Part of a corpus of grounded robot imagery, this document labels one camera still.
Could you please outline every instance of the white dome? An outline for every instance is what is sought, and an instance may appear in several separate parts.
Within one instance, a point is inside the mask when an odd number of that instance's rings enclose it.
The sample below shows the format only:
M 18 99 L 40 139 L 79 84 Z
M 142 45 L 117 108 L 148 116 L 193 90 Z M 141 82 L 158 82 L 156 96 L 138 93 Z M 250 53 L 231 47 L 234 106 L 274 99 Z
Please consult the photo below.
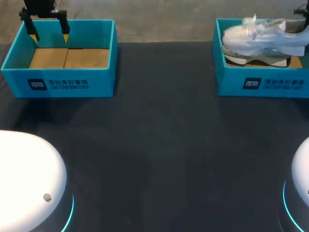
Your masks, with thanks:
M 66 181 L 63 159 L 49 142 L 0 130 L 0 232 L 40 225 L 57 207 Z
M 293 157 L 292 178 L 298 194 L 309 206 L 309 138 L 300 145 Z

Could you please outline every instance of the concrete floor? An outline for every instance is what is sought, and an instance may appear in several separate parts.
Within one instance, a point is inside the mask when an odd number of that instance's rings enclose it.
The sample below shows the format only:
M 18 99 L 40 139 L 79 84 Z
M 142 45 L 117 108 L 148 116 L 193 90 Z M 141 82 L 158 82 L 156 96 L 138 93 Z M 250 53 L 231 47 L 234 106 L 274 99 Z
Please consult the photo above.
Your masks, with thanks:
M 56 0 L 68 18 L 115 19 L 120 42 L 211 41 L 219 17 L 300 18 L 304 0 Z M 23 0 L 0 0 L 0 44 L 13 41 Z

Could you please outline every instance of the brown cardboard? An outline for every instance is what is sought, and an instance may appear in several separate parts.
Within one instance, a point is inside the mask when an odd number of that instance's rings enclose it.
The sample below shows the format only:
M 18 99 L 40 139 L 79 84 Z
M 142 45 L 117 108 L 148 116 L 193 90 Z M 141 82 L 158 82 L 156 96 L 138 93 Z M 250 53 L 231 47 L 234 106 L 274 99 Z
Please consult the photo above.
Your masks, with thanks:
M 30 69 L 63 69 L 67 48 L 37 48 Z
M 109 49 L 69 49 L 65 69 L 107 68 Z
M 241 67 L 241 66 L 238 66 L 238 65 L 235 65 L 235 64 L 227 64 L 229 67 Z M 266 67 L 271 67 L 265 63 L 262 63 L 262 62 L 259 62 L 259 61 L 252 61 L 250 62 L 249 64 L 246 64 L 245 66 L 243 67 L 262 67 L 262 68 L 266 68 Z M 290 65 L 287 67 L 287 68 L 296 68 L 296 69 L 302 69 L 303 66 L 299 60 L 299 57 L 291 57 L 291 62 L 290 62 Z

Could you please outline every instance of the shoe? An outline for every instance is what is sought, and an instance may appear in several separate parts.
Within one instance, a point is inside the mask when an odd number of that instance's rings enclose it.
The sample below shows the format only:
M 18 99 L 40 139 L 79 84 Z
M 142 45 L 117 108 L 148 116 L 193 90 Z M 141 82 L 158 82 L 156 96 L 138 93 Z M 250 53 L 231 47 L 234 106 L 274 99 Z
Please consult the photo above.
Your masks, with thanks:
M 286 67 L 287 56 L 304 56 L 309 44 L 309 28 L 299 32 L 299 25 L 289 25 L 284 19 L 265 21 L 244 18 L 243 25 L 228 28 L 222 37 L 225 57 L 234 63 L 244 65 L 252 60 Z

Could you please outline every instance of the printed logo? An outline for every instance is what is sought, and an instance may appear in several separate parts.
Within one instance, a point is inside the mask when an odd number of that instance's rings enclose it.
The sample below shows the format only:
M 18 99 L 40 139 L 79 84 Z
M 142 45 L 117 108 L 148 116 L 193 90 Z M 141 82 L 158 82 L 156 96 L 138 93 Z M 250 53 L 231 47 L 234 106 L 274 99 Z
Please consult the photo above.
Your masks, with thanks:
M 260 87 L 262 79 L 261 78 L 253 78 L 248 77 L 243 84 L 243 89 L 258 89 Z
M 28 79 L 28 83 L 32 90 L 47 90 L 43 79 Z

